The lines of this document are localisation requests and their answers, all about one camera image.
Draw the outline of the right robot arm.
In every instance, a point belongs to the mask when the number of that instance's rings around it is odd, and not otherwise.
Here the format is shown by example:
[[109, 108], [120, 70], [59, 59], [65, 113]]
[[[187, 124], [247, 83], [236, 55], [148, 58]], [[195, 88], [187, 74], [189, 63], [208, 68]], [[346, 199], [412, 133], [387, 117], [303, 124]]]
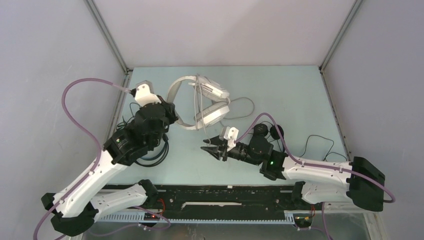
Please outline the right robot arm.
[[363, 157], [344, 162], [293, 160], [261, 135], [254, 135], [248, 144], [216, 136], [201, 149], [219, 161], [231, 158], [260, 166], [260, 174], [269, 180], [295, 181], [290, 201], [297, 209], [323, 202], [352, 203], [371, 212], [384, 209], [385, 175]]

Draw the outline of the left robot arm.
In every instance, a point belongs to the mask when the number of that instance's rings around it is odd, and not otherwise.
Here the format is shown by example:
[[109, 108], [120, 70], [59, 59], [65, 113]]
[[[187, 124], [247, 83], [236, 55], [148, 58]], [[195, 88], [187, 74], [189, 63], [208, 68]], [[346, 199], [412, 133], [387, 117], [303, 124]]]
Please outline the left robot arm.
[[97, 194], [115, 175], [158, 147], [169, 126], [178, 120], [175, 105], [161, 96], [157, 99], [142, 105], [135, 118], [104, 143], [93, 163], [68, 187], [42, 196], [44, 208], [53, 214], [50, 222], [57, 232], [74, 237], [114, 212], [156, 206], [159, 193], [148, 179], [123, 190]]

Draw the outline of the white over-ear headphones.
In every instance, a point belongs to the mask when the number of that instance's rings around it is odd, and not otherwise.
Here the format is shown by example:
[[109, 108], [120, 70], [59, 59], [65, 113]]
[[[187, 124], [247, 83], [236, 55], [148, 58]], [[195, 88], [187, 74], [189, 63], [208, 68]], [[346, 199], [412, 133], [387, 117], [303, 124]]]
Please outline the white over-ear headphones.
[[176, 123], [185, 130], [210, 127], [230, 112], [230, 93], [219, 83], [201, 75], [185, 75], [174, 81], [168, 89], [166, 102], [173, 103], [177, 93], [187, 81], [194, 89], [194, 124], [185, 123], [181, 117]]

